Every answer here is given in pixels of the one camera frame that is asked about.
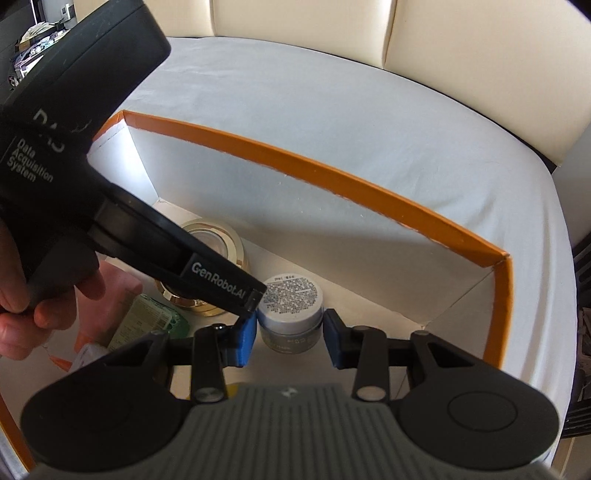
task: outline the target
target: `hand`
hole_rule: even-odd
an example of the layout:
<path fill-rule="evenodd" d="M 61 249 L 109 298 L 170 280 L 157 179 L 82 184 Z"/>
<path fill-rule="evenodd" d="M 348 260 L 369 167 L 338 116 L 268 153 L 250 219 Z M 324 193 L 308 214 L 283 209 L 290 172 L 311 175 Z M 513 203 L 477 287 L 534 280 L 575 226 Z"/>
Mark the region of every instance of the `hand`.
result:
<path fill-rule="evenodd" d="M 99 272 L 77 285 L 83 295 L 100 300 L 105 282 Z M 29 295 L 17 246 L 0 220 L 0 355 L 23 360 L 43 345 L 52 330 L 67 330 L 76 320 L 74 288 L 56 299 L 42 301 L 26 311 Z"/>

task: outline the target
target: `gold lid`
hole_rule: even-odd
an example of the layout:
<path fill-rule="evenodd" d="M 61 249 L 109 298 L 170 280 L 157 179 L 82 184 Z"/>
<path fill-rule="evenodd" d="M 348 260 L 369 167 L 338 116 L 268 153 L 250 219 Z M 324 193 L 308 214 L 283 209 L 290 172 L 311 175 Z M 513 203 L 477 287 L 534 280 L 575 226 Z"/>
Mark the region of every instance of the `gold lid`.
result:
<path fill-rule="evenodd" d="M 233 264 L 248 271 L 242 240 L 229 225 L 217 220 L 200 218 L 184 223 L 181 227 Z M 203 300 L 182 298 L 159 280 L 156 280 L 156 287 L 163 297 L 173 305 L 191 310 L 203 317 L 211 317 L 225 312 L 225 310 Z"/>

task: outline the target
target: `cream headboard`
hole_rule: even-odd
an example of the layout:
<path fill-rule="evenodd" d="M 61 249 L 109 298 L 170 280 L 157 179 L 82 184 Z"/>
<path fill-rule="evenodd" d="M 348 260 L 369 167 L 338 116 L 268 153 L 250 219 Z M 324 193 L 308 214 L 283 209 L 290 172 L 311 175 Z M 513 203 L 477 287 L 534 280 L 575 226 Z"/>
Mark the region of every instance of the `cream headboard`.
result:
<path fill-rule="evenodd" d="M 74 0 L 78 20 L 104 3 Z M 170 37 L 276 41 L 389 70 L 561 164 L 591 121 L 591 23 L 566 0 L 146 0 Z"/>

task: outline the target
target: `white bed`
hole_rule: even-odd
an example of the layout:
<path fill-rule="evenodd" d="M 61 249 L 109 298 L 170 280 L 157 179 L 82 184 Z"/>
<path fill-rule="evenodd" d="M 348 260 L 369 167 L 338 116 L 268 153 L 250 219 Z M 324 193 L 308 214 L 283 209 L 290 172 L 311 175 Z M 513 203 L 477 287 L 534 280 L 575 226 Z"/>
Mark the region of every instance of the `white bed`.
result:
<path fill-rule="evenodd" d="M 514 304 L 503 369 L 564 416 L 575 362 L 573 261 L 554 184 L 536 153 L 455 100 L 377 68 L 258 40 L 170 43 L 170 58 L 121 108 L 305 155 L 509 252 Z"/>

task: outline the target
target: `screw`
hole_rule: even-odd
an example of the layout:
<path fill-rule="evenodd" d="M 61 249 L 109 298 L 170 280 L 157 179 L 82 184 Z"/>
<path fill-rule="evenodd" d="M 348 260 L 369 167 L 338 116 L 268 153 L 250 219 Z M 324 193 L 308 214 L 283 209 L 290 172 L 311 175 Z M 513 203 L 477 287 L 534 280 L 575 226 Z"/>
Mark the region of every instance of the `screw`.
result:
<path fill-rule="evenodd" d="M 357 396 L 363 401 L 380 401 L 386 396 L 386 391 L 383 388 L 369 385 L 358 389 Z"/>
<path fill-rule="evenodd" d="M 193 395 L 193 398 L 200 403 L 217 403 L 223 397 L 223 391 L 215 387 L 199 388 Z"/>

